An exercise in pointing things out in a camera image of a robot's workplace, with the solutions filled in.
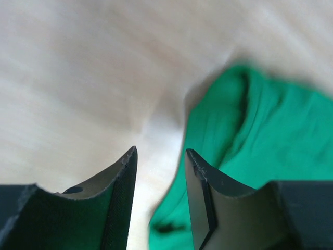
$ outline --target table surface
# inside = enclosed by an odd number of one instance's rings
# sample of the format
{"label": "table surface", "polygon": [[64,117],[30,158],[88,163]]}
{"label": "table surface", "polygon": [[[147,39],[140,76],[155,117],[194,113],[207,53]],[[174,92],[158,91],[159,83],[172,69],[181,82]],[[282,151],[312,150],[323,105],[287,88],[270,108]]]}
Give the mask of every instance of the table surface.
{"label": "table surface", "polygon": [[237,59],[333,93],[333,1],[0,2],[0,183],[62,192],[138,148],[127,249],[170,186],[187,110]]}

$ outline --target cloth fold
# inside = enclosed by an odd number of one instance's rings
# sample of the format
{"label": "cloth fold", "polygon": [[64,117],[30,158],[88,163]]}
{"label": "cloth fold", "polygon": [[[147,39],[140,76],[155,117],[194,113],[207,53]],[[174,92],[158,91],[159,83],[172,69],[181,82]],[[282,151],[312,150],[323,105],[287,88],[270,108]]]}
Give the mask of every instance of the cloth fold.
{"label": "cloth fold", "polygon": [[259,188],[269,180],[333,179],[333,102],[299,83],[234,65],[191,111],[175,180],[150,221],[150,250],[193,250],[185,149]]}

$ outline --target green cloth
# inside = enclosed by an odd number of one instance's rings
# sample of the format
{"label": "green cloth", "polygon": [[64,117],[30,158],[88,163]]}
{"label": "green cloth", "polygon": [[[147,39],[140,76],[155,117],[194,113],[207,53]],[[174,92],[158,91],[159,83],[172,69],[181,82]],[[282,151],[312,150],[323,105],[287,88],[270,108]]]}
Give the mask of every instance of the green cloth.
{"label": "green cloth", "polygon": [[[298,85],[230,67],[190,113],[184,149],[253,188],[272,179],[333,179],[333,102]],[[150,221],[150,250],[194,249],[184,158],[185,150]]]}

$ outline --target green towel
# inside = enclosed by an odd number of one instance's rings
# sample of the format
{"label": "green towel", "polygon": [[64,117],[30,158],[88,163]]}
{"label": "green towel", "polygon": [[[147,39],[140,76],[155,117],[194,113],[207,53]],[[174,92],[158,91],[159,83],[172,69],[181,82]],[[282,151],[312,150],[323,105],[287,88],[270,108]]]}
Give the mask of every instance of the green towel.
{"label": "green towel", "polygon": [[[333,102],[298,85],[230,67],[190,113],[184,149],[253,188],[272,179],[333,179]],[[150,221],[150,250],[194,249],[184,158],[185,150]]]}

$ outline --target wooden surface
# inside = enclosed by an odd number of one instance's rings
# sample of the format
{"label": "wooden surface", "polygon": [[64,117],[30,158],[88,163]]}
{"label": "wooden surface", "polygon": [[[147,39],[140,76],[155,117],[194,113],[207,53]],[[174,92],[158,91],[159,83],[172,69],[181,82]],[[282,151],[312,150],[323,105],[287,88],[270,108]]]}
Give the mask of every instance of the wooden surface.
{"label": "wooden surface", "polygon": [[333,93],[333,1],[0,2],[0,183],[62,192],[136,145],[127,249],[177,168],[186,109],[249,58]]}

